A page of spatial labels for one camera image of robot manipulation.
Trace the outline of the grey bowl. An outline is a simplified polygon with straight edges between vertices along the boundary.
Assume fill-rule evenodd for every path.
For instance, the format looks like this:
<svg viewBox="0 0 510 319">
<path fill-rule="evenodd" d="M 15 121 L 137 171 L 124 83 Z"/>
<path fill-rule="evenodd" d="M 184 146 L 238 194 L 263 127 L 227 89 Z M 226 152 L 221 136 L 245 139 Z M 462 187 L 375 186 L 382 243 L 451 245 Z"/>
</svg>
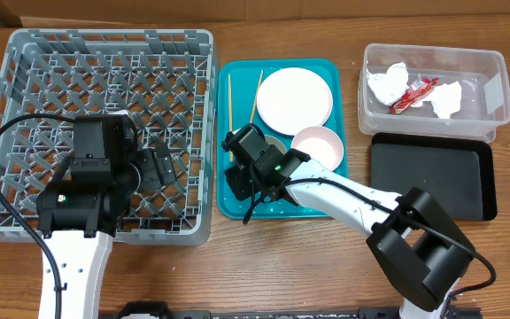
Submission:
<svg viewBox="0 0 510 319">
<path fill-rule="evenodd" d="M 265 140 L 268 144 L 274 145 L 278 151 L 280 151 L 282 154 L 285 154 L 287 152 L 286 146 L 283 144 L 283 142 L 278 139 L 277 137 L 265 135 Z"/>
</svg>

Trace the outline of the red snack wrapper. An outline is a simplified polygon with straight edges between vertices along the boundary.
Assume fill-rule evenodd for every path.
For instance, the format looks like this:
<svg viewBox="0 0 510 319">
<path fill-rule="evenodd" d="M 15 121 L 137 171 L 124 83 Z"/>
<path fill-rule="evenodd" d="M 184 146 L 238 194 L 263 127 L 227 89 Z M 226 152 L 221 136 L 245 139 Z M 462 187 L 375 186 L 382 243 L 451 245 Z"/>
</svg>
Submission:
<svg viewBox="0 0 510 319">
<path fill-rule="evenodd" d="M 390 106 L 390 111 L 399 115 L 410 108 L 414 103 L 426 97 L 437 85 L 438 78 L 420 78 L 413 82 L 399 100 Z"/>
</svg>

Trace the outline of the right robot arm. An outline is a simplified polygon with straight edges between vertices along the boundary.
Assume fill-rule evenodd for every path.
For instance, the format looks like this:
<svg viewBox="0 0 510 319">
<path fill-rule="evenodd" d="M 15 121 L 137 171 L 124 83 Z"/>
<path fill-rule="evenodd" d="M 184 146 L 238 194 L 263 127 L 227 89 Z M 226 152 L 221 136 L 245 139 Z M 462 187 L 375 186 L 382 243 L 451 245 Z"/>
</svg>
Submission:
<svg viewBox="0 0 510 319">
<path fill-rule="evenodd" d="M 379 191 L 325 168 L 308 154 L 281 153 L 247 124 L 221 143 L 236 163 L 225 172 L 234 195 L 250 199 L 244 220 L 264 203 L 286 200 L 318 210 L 366 238 L 391 285 L 403 296 L 402 318 L 442 318 L 475 248 L 426 191 Z"/>
</svg>

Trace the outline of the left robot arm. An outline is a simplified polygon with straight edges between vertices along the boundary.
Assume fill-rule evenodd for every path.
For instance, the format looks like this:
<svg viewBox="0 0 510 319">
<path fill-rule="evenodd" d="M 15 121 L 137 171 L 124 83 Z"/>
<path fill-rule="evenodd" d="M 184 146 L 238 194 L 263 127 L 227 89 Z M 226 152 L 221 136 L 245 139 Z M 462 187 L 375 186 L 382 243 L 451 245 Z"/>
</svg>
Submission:
<svg viewBox="0 0 510 319">
<path fill-rule="evenodd" d="M 38 229 L 58 267 L 43 263 L 41 318 L 98 316 L 106 264 L 131 197 L 175 180 L 168 146 L 140 147 L 126 114 L 74 120 L 73 153 L 36 200 Z"/>
</svg>

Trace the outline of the white tissue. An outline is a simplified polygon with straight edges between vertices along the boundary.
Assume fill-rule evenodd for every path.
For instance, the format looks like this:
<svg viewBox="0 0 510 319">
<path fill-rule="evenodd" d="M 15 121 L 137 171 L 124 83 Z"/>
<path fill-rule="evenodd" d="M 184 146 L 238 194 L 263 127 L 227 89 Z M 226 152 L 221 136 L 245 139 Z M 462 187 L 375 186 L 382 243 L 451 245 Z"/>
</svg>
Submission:
<svg viewBox="0 0 510 319">
<path fill-rule="evenodd" d="M 405 94 L 408 78 L 405 62 L 391 65 L 386 73 L 372 74 L 367 71 L 367 85 L 383 105 L 392 105 Z"/>
<path fill-rule="evenodd" d="M 461 107 L 462 88 L 458 82 L 436 86 L 424 99 L 439 119 L 450 119 Z"/>
</svg>

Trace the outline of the small pink white bowl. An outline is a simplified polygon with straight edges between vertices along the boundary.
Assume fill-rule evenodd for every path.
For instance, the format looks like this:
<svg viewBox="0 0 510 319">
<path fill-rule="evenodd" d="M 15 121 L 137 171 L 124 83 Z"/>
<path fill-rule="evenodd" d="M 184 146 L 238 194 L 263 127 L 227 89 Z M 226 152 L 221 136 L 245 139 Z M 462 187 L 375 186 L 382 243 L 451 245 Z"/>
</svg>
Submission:
<svg viewBox="0 0 510 319">
<path fill-rule="evenodd" d="M 292 139 L 291 149 L 308 154 L 334 171 L 344 159 L 344 144 L 336 132 L 323 126 L 304 128 Z"/>
</svg>

